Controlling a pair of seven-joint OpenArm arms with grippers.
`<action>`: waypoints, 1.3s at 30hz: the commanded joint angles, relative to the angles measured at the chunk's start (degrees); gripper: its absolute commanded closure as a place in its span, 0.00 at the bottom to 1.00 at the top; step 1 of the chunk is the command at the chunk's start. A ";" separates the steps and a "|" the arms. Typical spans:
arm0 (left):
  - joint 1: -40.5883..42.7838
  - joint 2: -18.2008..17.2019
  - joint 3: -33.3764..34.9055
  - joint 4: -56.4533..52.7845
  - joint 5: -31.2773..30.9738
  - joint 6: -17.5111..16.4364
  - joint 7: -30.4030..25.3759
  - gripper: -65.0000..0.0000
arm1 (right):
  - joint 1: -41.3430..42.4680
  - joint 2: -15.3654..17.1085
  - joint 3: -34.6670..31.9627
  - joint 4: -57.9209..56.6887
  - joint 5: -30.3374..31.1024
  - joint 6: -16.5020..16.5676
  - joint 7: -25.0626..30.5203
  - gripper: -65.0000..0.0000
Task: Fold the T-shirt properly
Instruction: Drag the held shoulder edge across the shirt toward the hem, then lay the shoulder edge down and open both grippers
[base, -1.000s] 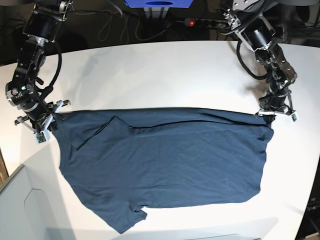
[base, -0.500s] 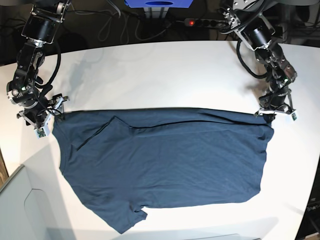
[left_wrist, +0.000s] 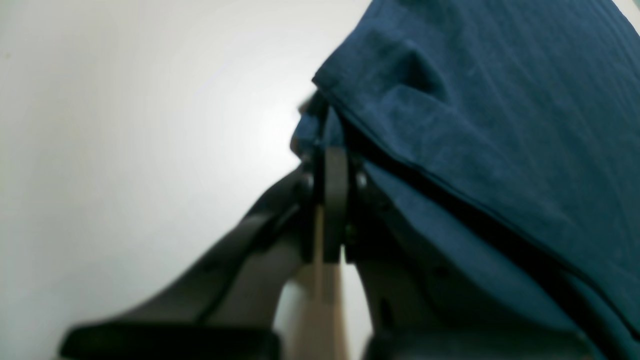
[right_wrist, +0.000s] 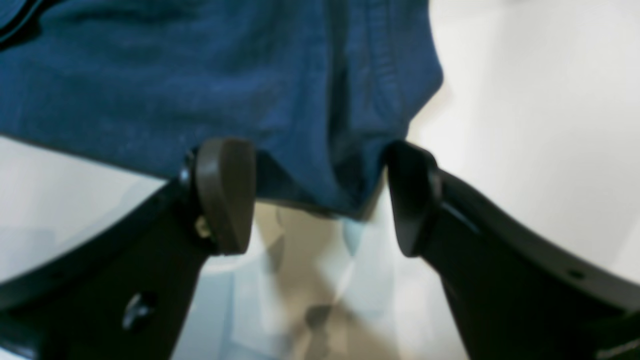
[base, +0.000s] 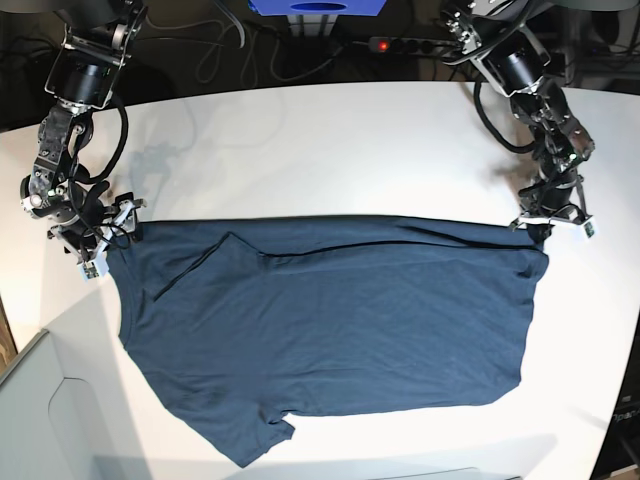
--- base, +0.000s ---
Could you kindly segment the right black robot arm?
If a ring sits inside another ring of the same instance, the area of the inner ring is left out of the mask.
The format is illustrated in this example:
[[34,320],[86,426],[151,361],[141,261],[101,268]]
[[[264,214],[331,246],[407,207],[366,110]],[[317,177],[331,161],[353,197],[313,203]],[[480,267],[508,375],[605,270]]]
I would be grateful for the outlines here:
[[[106,204],[109,176],[120,160],[129,134],[129,118],[115,86],[146,17],[141,1],[71,1],[56,7],[65,23],[61,49],[45,83],[55,99],[38,130],[38,151],[31,173],[20,185],[21,206],[52,225],[86,280],[109,271],[106,253],[140,240],[137,212],[144,200],[126,192]],[[120,134],[111,158],[97,174],[79,160],[94,133],[93,115],[113,106]]]

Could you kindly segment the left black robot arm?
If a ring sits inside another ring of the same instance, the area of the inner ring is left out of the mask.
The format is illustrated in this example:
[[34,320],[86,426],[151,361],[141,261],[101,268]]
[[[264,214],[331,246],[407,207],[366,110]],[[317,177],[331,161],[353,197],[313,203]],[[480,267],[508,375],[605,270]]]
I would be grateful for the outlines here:
[[[556,227],[589,240],[596,228],[579,167],[590,159],[595,143],[548,75],[551,57],[527,26],[542,9],[540,1],[443,2],[442,19],[458,42],[444,62],[476,68],[480,77],[474,82],[473,101],[481,122],[505,149],[528,154],[537,165],[533,183],[518,193],[521,212],[511,229],[526,229],[536,243]],[[491,123],[481,102],[484,84],[508,99],[514,118],[533,136],[529,144],[511,143]]]

